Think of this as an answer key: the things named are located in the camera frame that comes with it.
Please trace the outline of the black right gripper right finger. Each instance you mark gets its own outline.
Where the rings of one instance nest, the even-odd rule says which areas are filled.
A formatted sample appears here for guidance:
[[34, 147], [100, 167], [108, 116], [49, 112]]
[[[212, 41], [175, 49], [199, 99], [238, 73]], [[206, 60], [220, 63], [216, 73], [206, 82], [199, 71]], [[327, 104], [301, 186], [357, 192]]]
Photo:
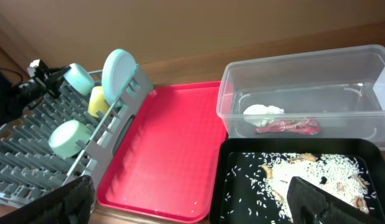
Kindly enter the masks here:
[[287, 202], [294, 224], [382, 224], [300, 177], [292, 177]]

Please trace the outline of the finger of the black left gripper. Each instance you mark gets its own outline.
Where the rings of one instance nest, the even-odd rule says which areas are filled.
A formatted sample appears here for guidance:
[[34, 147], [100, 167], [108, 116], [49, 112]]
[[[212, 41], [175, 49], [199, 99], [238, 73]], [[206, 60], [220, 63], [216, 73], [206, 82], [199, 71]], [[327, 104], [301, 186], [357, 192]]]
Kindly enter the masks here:
[[71, 69], [71, 66], [49, 68], [47, 72], [46, 85], [50, 90], [58, 90], [65, 78], [64, 75]]

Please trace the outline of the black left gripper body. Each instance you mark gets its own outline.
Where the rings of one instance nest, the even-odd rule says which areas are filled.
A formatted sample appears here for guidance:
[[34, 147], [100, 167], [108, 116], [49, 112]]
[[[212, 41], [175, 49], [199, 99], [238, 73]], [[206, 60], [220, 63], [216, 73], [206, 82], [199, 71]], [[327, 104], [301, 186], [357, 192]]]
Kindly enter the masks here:
[[47, 72], [44, 78], [33, 77], [19, 86], [19, 94], [23, 100], [36, 100], [46, 94], [53, 98], [60, 96], [60, 90], [50, 90], [46, 85]]

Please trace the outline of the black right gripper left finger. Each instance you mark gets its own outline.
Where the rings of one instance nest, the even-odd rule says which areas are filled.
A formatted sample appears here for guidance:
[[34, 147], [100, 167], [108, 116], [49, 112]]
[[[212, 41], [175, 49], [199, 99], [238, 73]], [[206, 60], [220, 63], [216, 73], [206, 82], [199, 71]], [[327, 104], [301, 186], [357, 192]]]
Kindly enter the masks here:
[[0, 217], [0, 224], [87, 224], [94, 205], [93, 180], [83, 175]]

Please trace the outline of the blue bowl with rice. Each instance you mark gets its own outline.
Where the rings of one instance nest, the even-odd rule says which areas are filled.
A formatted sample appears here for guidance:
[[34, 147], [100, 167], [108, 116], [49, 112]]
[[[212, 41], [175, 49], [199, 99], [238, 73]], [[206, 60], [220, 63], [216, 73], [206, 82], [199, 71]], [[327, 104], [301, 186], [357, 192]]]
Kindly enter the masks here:
[[88, 74], [86, 69], [77, 63], [72, 63], [69, 67], [70, 69], [64, 74], [65, 80], [81, 95], [89, 95], [95, 86], [93, 78]]

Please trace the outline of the yellow plastic cup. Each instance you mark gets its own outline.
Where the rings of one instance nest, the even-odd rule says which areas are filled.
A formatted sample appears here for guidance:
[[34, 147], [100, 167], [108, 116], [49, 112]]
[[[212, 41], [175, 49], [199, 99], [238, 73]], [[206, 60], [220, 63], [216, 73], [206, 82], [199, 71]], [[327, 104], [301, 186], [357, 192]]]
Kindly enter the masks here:
[[89, 115], [98, 118], [98, 112], [106, 114], [109, 108], [110, 106], [105, 100], [102, 86], [93, 87], [87, 109]]

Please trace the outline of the light green bowl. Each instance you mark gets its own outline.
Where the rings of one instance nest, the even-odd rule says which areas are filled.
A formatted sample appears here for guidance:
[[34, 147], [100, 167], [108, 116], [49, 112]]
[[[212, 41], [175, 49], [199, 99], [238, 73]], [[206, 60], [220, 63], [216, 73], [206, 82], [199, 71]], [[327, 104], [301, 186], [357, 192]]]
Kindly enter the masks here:
[[49, 147], [61, 158], [72, 157], [82, 148], [76, 143], [78, 140], [86, 143], [92, 132], [80, 121], [70, 120], [58, 126], [50, 135]]

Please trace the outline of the light blue plate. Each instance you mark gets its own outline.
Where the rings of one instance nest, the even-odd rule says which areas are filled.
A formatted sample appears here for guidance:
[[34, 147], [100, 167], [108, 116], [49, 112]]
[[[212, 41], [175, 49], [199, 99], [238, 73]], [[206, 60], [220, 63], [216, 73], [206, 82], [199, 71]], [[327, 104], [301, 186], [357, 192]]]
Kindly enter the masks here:
[[116, 102], [137, 68], [134, 57], [126, 50], [116, 49], [109, 54], [102, 70], [102, 88], [110, 106]]

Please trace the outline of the red snack wrapper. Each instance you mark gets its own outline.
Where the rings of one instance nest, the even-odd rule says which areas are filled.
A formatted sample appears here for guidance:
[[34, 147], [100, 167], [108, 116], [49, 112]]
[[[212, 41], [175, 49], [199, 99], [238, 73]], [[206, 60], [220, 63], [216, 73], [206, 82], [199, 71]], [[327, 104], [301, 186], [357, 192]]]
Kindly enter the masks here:
[[288, 119], [276, 120], [264, 127], [254, 130], [255, 134], [263, 133], [295, 133], [303, 135], [316, 135], [321, 133], [318, 122], [314, 119]]

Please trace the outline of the white tissue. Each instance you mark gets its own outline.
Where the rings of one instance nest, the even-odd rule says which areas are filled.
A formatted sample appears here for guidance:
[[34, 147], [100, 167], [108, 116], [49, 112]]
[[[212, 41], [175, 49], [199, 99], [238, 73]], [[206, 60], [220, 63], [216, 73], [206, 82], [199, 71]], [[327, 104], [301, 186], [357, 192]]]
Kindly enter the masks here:
[[[284, 114], [284, 109], [270, 105], [251, 105], [243, 112], [243, 115], [265, 115], [265, 114]], [[274, 122], [272, 118], [244, 118], [244, 120], [258, 128], [265, 127]]]

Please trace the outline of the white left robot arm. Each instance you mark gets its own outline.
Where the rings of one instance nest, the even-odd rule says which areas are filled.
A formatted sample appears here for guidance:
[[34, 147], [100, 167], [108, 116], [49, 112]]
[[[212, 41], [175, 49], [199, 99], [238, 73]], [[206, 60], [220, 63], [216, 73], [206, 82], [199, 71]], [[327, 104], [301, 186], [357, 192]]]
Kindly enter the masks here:
[[71, 66], [48, 68], [46, 66], [28, 67], [31, 78], [17, 84], [11, 83], [3, 74], [5, 68], [0, 68], [0, 127], [22, 116], [24, 108], [30, 110], [33, 101], [50, 95], [58, 98], [64, 75]]

